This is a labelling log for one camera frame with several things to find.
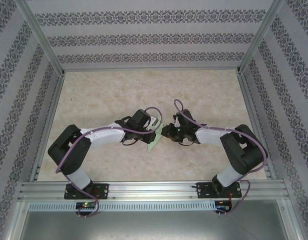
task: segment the metal profile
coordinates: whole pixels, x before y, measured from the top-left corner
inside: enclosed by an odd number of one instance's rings
[[[53,51],[47,37],[45,36],[42,28],[40,27],[35,15],[33,14],[32,10],[30,9],[27,0],[15,0],[17,7],[19,8],[20,12],[22,13],[23,17],[25,18],[27,24],[31,28],[32,32],[34,33],[38,43],[43,48],[45,54],[47,55],[49,61],[52,63],[53,67],[57,71],[57,74],[60,76],[64,69],[58,60],[55,52]]]
[[[258,28],[252,42],[249,45],[249,48],[247,49],[243,57],[243,60],[239,66],[239,73],[243,73],[248,67],[249,62],[251,61],[261,41],[263,40],[266,32],[268,31],[270,27],[270,24],[273,22],[274,18],[276,17],[283,2],[284,0],[273,0],[272,4],[267,10],[264,20],[260,24],[260,27]]]
[[[166,202],[201,201],[197,198],[195,186],[199,181],[139,181],[107,182],[110,184],[108,199],[100,202]],[[250,180],[251,190],[247,200],[289,199],[284,180]],[[73,202],[65,200],[64,191],[67,182],[24,182],[18,196],[19,202]],[[248,184],[240,183],[242,194]],[[219,201],[223,198],[211,198]]]
[[[187,67],[107,67],[107,68],[75,68],[66,69],[67,73],[71,72],[113,72],[113,71],[197,71],[197,70],[236,70],[236,66],[187,66]]]
[[[23,227],[25,224],[26,216],[28,213],[28,202],[17,202],[15,204],[14,213],[11,217],[11,222],[6,228],[2,239],[5,240],[19,240]]]
[[[286,229],[288,239],[304,240],[290,199],[277,200],[278,208]]]
[[[263,144],[263,146],[267,148],[266,141],[265,141],[264,135],[262,133],[260,123],[259,123],[258,118],[257,118],[256,109],[253,105],[252,98],[251,98],[249,90],[247,88],[246,79],[245,79],[244,75],[240,74],[238,71],[237,71],[237,78],[238,78],[238,82],[239,82],[239,85],[240,85],[240,88],[241,88],[241,91],[242,91],[242,94],[243,94],[243,98],[244,98],[245,105],[246,105],[246,108],[247,108],[247,113],[249,115],[250,123],[252,125],[254,134],[259,139],[259,141]],[[273,166],[273,163],[272,163],[270,156],[268,156],[268,159],[267,159],[267,166],[268,166],[271,178],[277,179],[275,169],[274,169],[274,166]]]
[[[42,140],[41,140],[39,148],[38,148],[38,152],[37,152],[37,155],[36,155],[36,159],[35,159],[35,162],[34,162],[32,172],[30,174],[29,181],[34,181],[37,178],[37,176],[36,176],[37,171],[38,171],[37,168],[43,161],[45,148],[46,148],[46,145],[47,145],[50,130],[52,128],[54,116],[55,116],[55,113],[56,113],[57,104],[58,104],[60,93],[62,91],[62,87],[63,87],[63,84],[64,84],[64,79],[65,79],[65,73],[61,74],[61,76],[58,79],[56,91],[55,91],[54,98],[53,98],[52,103],[51,103],[51,108],[50,108],[48,116],[47,116],[46,124],[45,124],[45,127],[44,127],[44,132],[43,132],[43,135],[42,135]]]

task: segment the gray metal panel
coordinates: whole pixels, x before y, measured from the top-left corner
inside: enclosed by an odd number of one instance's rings
[[[246,201],[219,217],[212,211],[101,212],[79,219],[71,212],[29,212],[22,240],[284,240],[277,202]]]

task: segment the beige marble surface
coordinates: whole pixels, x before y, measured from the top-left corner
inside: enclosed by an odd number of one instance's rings
[[[234,70],[69,72],[57,106],[47,147],[70,124],[79,128],[108,125],[139,108],[158,107],[163,123],[173,121],[175,98],[193,118],[216,127],[250,126]],[[113,143],[88,152],[83,167],[94,181],[210,180],[229,164],[222,147],[180,146],[161,137],[151,152],[147,144]],[[64,181],[45,152],[39,181]],[[249,179],[266,179],[265,172]]]

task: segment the cable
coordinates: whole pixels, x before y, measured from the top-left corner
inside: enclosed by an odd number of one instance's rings
[[[129,144],[124,144],[124,142],[126,142],[126,141],[123,141],[123,142],[122,142],[124,146],[132,146],[132,145],[134,145],[135,143],[138,142],[138,139],[136,139],[136,140],[135,140],[134,142],[132,142],[131,144],[130,144],[130,143],[129,143]]]
[[[155,132],[159,127],[160,127],[160,125],[162,124],[162,121],[163,121],[163,115],[162,115],[162,113],[161,113],[161,111],[158,109],[158,108],[156,108],[156,107],[154,107],[154,106],[151,106],[151,107],[148,107],[148,108],[146,108],[146,110],[145,111],[147,111],[147,110],[149,110],[149,109],[155,109],[158,113],[159,113],[159,115],[160,115],[160,122],[159,122],[159,124],[158,124],[158,126],[155,128],[155,129],[153,129],[153,130],[151,130],[151,131],[135,131],[135,130],[131,130],[131,129],[125,129],[125,128],[123,128],[123,127],[118,127],[118,126],[103,126],[103,127],[99,127],[99,128],[96,128],[96,129],[93,129],[93,130],[91,130],[91,131],[88,131],[88,132],[86,132],[86,133],[84,133],[84,134],[82,134],[81,136],[79,136],[79,138],[72,144],[72,146],[70,146],[70,148],[69,148],[69,150],[66,152],[66,154],[65,154],[65,156],[63,157],[63,159],[60,161],[60,163],[59,163],[59,165],[57,166],[57,168],[56,168],[56,173],[59,173],[60,172],[60,169],[62,168],[62,166],[64,165],[64,163],[65,163],[65,161],[66,161],[66,159],[67,159],[67,157],[68,157],[68,155],[73,151],[73,149],[74,149],[74,147],[79,143],[79,141],[83,138],[83,137],[85,137],[86,135],[89,135],[89,134],[91,134],[91,133],[95,133],[95,132],[98,132],[98,131],[101,131],[101,130],[107,130],[107,129],[111,129],[111,130],[124,130],[124,131],[127,131],[127,132],[131,132],[131,133],[136,133],[136,134],[152,134],[153,132]]]
[[[83,216],[83,215],[80,214],[80,211],[81,211],[81,209],[82,209],[82,208],[80,207],[80,208],[78,209],[78,212],[77,212],[78,217],[79,217],[79,218],[80,218],[80,217],[89,218],[89,217],[95,215],[95,214],[98,212],[98,210],[99,210],[99,202],[98,202],[98,199],[97,199],[96,197],[94,197],[93,195],[91,195],[91,194],[89,194],[89,193],[83,191],[83,190],[80,189],[78,186],[76,186],[76,185],[69,179],[68,176],[66,176],[66,175],[64,175],[64,176],[66,177],[66,179],[70,182],[70,184],[72,184],[72,186],[73,186],[76,190],[78,190],[78,191],[81,192],[82,194],[84,194],[84,195],[90,197],[91,199],[94,199],[94,200],[95,200],[95,203],[97,204],[97,209],[96,209],[94,212],[92,212],[92,213],[90,213],[89,215],[86,215],[86,216]]]
[[[259,168],[254,169],[254,170],[251,170],[251,171],[249,171],[247,174],[255,173],[255,172],[257,172],[257,171],[263,169],[264,166],[267,164],[267,157],[266,157],[266,152],[265,152],[265,150],[264,150],[264,147],[263,147],[256,139],[254,139],[253,137],[249,136],[248,134],[245,134],[244,132],[237,131],[237,130],[235,130],[235,129],[222,128],[222,127],[214,127],[214,126],[211,126],[211,127],[210,127],[210,126],[205,126],[205,125],[199,124],[199,123],[195,122],[194,120],[190,119],[189,117],[187,117],[185,114],[183,114],[183,113],[181,112],[181,110],[179,109],[179,107],[177,106],[177,102],[180,103],[180,105],[182,106],[182,109],[184,108],[183,103],[182,103],[179,99],[175,99],[175,100],[174,100],[174,105],[175,105],[175,108],[177,109],[177,111],[178,111],[184,118],[186,118],[187,120],[189,120],[189,121],[191,121],[192,123],[196,124],[197,126],[199,126],[199,127],[201,127],[201,128],[206,128],[206,129],[209,129],[209,130],[211,129],[211,130],[216,130],[216,131],[220,131],[220,132],[226,131],[226,132],[233,132],[233,133],[236,133],[236,134],[240,134],[240,135],[242,135],[242,136],[248,138],[249,140],[253,141],[253,142],[256,144],[256,146],[260,149],[260,151],[261,151],[262,154],[263,154],[264,161],[263,161],[263,164],[262,164]],[[241,180],[241,179],[244,178],[247,174],[245,174],[245,175],[243,175],[243,176],[241,176],[240,178],[237,179],[238,182],[239,182],[239,181],[241,181],[241,182],[247,182],[247,183],[248,183],[248,188],[247,188],[247,191],[246,191],[245,195],[240,199],[240,201],[237,203],[237,205],[229,212],[230,214],[231,214],[232,212],[234,212],[234,210],[236,210],[237,207],[243,202],[243,200],[246,198],[246,196],[247,196],[247,194],[248,194],[248,192],[249,192],[249,190],[250,190],[250,182],[249,182],[248,180]],[[221,209],[218,209],[218,211],[223,212],[225,215],[227,215],[227,213],[226,213],[225,211],[221,210]]]
[[[229,200],[228,200],[228,202],[230,202],[230,205],[229,205],[229,207],[231,207],[232,206],[232,192],[231,191],[229,191]]]
[[[181,146],[191,146],[191,145],[193,145],[194,144],[194,142],[192,142],[192,144],[188,144],[188,145],[185,145],[185,144],[182,144],[180,141],[178,141],[178,143],[179,143],[179,145],[181,145]]]
[[[263,164],[262,164],[259,168],[254,169],[254,170],[251,170],[251,171],[250,171],[249,173],[247,173],[247,174],[255,173],[255,172],[257,172],[257,171],[263,169],[264,166],[267,164],[266,152],[265,152],[263,146],[262,146],[256,139],[254,139],[253,137],[249,136],[248,134],[245,134],[244,132],[237,131],[237,130],[235,130],[235,129],[222,128],[222,127],[214,127],[214,126],[211,126],[211,127],[210,127],[210,126],[201,125],[201,124],[195,122],[194,120],[190,119],[189,117],[187,117],[185,114],[183,114],[183,113],[181,112],[181,110],[179,109],[179,107],[177,106],[177,102],[180,103],[180,105],[182,106],[182,109],[184,108],[183,103],[182,103],[179,99],[175,99],[175,100],[174,100],[174,105],[175,105],[177,111],[178,111],[184,118],[186,118],[187,120],[189,120],[189,121],[191,121],[192,123],[196,124],[197,126],[199,126],[199,127],[201,127],[201,128],[210,129],[210,130],[220,131],[220,132],[226,131],[226,132],[233,132],[233,133],[236,133],[236,134],[240,134],[240,135],[242,135],[242,136],[248,138],[249,140],[253,141],[253,142],[257,145],[257,147],[260,149],[260,151],[262,152],[263,157],[264,157]],[[237,179],[237,181],[239,181],[239,180],[241,180],[242,178],[244,178],[247,174],[241,176],[239,179]]]
[[[230,214],[232,214],[234,211],[236,211],[237,208],[239,207],[239,205],[243,202],[243,200],[247,197],[247,194],[249,193],[249,190],[250,190],[250,187],[251,187],[250,181],[248,181],[248,180],[240,180],[240,182],[247,182],[247,183],[248,183],[248,188],[247,188],[247,190],[246,190],[244,196],[239,200],[239,202],[236,204],[236,206],[235,206],[233,209],[231,209],[230,212],[225,212],[225,211],[222,210],[222,209],[217,209],[217,211],[222,212],[225,216],[230,215]]]
[[[163,115],[162,115],[161,111],[160,111],[158,108],[154,107],[154,106],[151,106],[151,107],[146,108],[145,111],[148,111],[149,109],[155,109],[155,110],[159,113],[159,116],[160,116],[159,124],[157,125],[157,127],[156,127],[155,129],[153,129],[153,130],[151,130],[151,131],[146,131],[146,132],[142,132],[142,131],[141,131],[141,132],[140,132],[140,131],[130,130],[130,129],[127,129],[127,128],[125,129],[125,128],[123,128],[123,127],[120,128],[120,127],[117,127],[117,126],[116,126],[116,127],[115,127],[115,126],[113,126],[113,127],[111,127],[111,126],[104,126],[104,127],[99,127],[99,128],[93,129],[93,130],[91,130],[91,131],[88,131],[88,132],[82,134],[82,135],[72,144],[72,146],[70,146],[69,150],[66,152],[66,154],[65,154],[64,157],[63,157],[63,159],[60,161],[60,163],[59,163],[58,167],[56,168],[56,171],[55,171],[55,172],[56,172],[56,173],[59,173],[59,172],[60,172],[60,169],[61,169],[62,166],[65,164],[66,159],[67,159],[67,157],[69,156],[69,154],[72,152],[72,150],[74,149],[74,147],[79,143],[79,141],[80,141],[81,139],[83,139],[83,137],[85,137],[86,135],[89,135],[89,134],[91,134],[91,133],[95,133],[95,132],[98,132],[98,131],[101,131],[101,130],[107,130],[107,129],[124,130],[124,131],[127,131],[127,132],[136,133],[136,134],[142,134],[142,135],[143,135],[143,134],[150,134],[150,133],[155,132],[155,131],[160,127],[160,125],[161,125],[162,122],[163,122]],[[71,180],[68,178],[68,176],[66,176],[66,175],[64,175],[64,176],[66,177],[66,179],[72,184],[72,186],[73,186],[76,190],[78,190],[79,192],[85,194],[86,196],[90,197],[91,199],[94,199],[95,202],[96,202],[96,204],[97,204],[97,209],[96,209],[96,211],[94,211],[94,212],[92,212],[92,213],[90,213],[89,215],[86,215],[86,216],[82,216],[82,215],[80,214],[80,210],[81,210],[81,208],[80,208],[80,209],[78,210],[78,216],[79,216],[79,217],[84,217],[84,218],[89,218],[89,217],[95,215],[95,214],[98,212],[98,210],[99,210],[99,202],[98,202],[98,199],[97,199],[96,197],[94,197],[93,195],[91,195],[91,194],[89,194],[89,193],[83,191],[83,190],[80,189],[78,186],[76,186],[73,182],[71,182]]]

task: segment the enclosure wall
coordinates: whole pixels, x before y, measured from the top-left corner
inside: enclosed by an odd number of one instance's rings
[[[0,237],[28,181],[58,75],[21,12],[0,1]]]
[[[283,3],[244,74],[277,177],[308,239],[308,1]]]
[[[272,0],[32,0],[66,70],[238,67]]]

